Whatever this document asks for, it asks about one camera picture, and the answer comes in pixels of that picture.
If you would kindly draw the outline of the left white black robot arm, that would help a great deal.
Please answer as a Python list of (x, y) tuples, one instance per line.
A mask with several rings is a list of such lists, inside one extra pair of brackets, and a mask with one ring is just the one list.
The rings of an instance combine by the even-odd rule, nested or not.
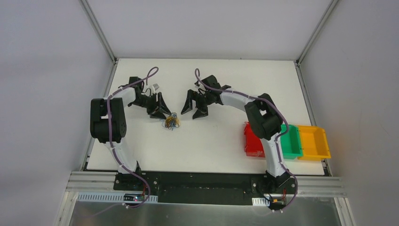
[(131, 190), (139, 190), (144, 178), (126, 140), (128, 127), (125, 108), (133, 105), (146, 109), (153, 119), (164, 120), (171, 114), (162, 93), (146, 95), (144, 81), (139, 77), (130, 77), (128, 84), (120, 86), (108, 97), (91, 100), (90, 134), (110, 151), (117, 163), (118, 175), (126, 177), (126, 185)]

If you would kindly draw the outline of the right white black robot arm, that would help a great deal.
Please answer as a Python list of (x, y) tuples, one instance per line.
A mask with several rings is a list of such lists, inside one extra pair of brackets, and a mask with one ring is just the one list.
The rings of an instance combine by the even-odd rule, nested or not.
[(244, 94), (229, 85), (220, 85), (214, 75), (197, 80), (194, 84), (198, 89), (187, 91), (181, 114), (195, 108), (193, 119), (203, 118), (208, 116), (208, 106), (211, 104), (231, 106), (245, 112), (249, 126), (260, 139), (266, 155), (267, 187), (273, 193), (283, 190), (290, 179), (279, 141), (283, 135), (281, 125), (285, 120), (270, 95), (264, 93), (253, 97)]

